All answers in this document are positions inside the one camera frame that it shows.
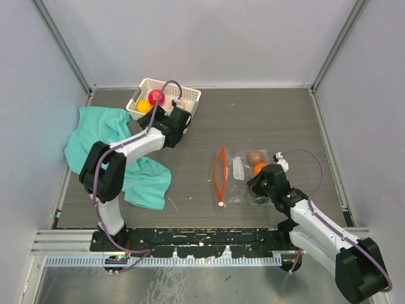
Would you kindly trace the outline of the red fake apple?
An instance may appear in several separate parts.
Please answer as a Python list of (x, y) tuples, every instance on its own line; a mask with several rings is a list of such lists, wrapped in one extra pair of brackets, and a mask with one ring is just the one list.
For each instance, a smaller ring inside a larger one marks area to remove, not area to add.
[(148, 94), (148, 101), (151, 105), (163, 105), (165, 103), (165, 94), (159, 89), (154, 89)]

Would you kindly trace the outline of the yellow fake lemon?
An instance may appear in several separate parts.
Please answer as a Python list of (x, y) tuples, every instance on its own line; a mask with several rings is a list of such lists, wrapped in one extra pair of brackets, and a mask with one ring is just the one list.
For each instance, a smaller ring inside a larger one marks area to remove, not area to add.
[(148, 99), (140, 99), (136, 105), (136, 111), (142, 114), (147, 114), (152, 109), (152, 104)]

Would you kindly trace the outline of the orange fake orange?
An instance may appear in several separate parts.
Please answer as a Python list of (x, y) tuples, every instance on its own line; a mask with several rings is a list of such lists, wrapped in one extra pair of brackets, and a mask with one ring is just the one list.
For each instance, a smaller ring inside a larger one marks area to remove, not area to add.
[(253, 168), (252, 176), (256, 177), (267, 165), (265, 162), (257, 163)]

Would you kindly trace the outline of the clear zip bag orange seal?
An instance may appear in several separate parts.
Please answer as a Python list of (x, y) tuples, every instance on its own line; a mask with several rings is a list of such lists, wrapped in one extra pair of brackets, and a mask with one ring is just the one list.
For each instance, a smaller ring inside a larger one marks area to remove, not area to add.
[(247, 185), (254, 178), (252, 176), (254, 166), (250, 166), (247, 157), (254, 151), (264, 154), (265, 163), (271, 162), (267, 150), (243, 150), (231, 153), (226, 146), (221, 148), (215, 158), (211, 177), (215, 203), (219, 208), (225, 209), (236, 204), (257, 205), (256, 198), (261, 196), (253, 193)]

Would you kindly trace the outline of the brown fake kiwi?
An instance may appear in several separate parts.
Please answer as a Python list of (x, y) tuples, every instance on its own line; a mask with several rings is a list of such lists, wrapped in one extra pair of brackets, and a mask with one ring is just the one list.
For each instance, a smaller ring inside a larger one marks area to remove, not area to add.
[(247, 160), (250, 166), (256, 166), (259, 163), (263, 163), (265, 161), (265, 156), (260, 151), (254, 151), (249, 153)]

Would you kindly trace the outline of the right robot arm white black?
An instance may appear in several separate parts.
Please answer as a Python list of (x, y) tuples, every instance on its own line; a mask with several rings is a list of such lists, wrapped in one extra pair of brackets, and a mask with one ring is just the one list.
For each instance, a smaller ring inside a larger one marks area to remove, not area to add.
[(280, 246), (309, 253), (333, 275), (348, 302), (361, 303), (379, 292), (391, 291), (392, 281), (377, 243), (351, 234), (328, 218), (309, 196), (291, 187), (283, 166), (273, 163), (263, 167), (247, 186), (287, 216), (278, 226)]

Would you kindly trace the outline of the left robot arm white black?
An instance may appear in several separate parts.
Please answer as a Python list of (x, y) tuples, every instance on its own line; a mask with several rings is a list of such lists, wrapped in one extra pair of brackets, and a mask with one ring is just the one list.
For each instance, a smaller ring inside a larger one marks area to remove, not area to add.
[(99, 227), (106, 234), (105, 245), (111, 250), (119, 251), (127, 243), (118, 199), (125, 169), (151, 152), (174, 148), (182, 140), (191, 119), (192, 114), (181, 106), (174, 106), (169, 112), (158, 106), (137, 119), (143, 129), (139, 134), (113, 144), (98, 141), (91, 147), (79, 181), (96, 202)]

